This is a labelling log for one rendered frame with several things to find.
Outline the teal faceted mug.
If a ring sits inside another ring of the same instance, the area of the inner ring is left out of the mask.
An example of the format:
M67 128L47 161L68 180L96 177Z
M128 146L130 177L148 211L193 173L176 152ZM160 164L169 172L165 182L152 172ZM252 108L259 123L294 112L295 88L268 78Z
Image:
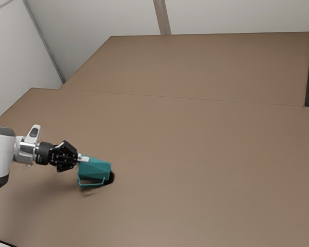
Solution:
M98 188L110 183L111 163L80 153L77 161L77 181L80 188Z

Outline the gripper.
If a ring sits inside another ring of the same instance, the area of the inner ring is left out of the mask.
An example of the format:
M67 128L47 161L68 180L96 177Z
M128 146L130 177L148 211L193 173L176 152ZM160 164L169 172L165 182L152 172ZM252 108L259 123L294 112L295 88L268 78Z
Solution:
M35 155L37 164L51 164L56 167L57 172L73 169L78 162L89 162L88 156L78 153L77 149L66 140L55 146L48 142L40 142Z

